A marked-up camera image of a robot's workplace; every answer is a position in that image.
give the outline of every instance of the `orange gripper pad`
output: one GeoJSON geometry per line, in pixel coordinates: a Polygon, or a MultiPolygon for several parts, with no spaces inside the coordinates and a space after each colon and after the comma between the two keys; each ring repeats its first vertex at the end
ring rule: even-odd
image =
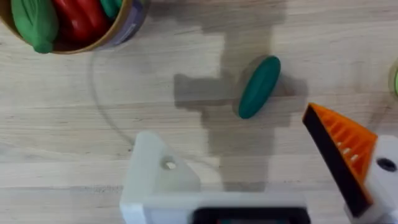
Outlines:
{"type": "Polygon", "coordinates": [[[344,116],[310,103],[356,180],[364,183],[377,135],[344,116]]]}

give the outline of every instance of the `green cucumber toy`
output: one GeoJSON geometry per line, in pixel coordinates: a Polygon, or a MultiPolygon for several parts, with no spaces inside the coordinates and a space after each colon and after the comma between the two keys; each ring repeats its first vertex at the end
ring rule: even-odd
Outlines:
{"type": "Polygon", "coordinates": [[[246,86],[238,114],[242,119],[254,116],[266,103],[280,74],[280,61],[275,56],[264,59],[246,86]]]}
{"type": "Polygon", "coordinates": [[[11,0],[12,16],[20,35],[38,53],[53,50],[59,23],[51,0],[11,0]]]}
{"type": "Polygon", "coordinates": [[[101,4],[106,16],[113,21],[119,14],[122,0],[101,0],[101,4]]]}

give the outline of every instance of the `red pepper toy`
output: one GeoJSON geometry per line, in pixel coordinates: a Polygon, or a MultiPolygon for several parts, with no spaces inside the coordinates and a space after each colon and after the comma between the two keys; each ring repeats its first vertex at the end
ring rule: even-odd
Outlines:
{"type": "Polygon", "coordinates": [[[99,0],[53,0],[60,18],[61,36],[79,43],[101,38],[109,29],[109,21],[99,0]]]}

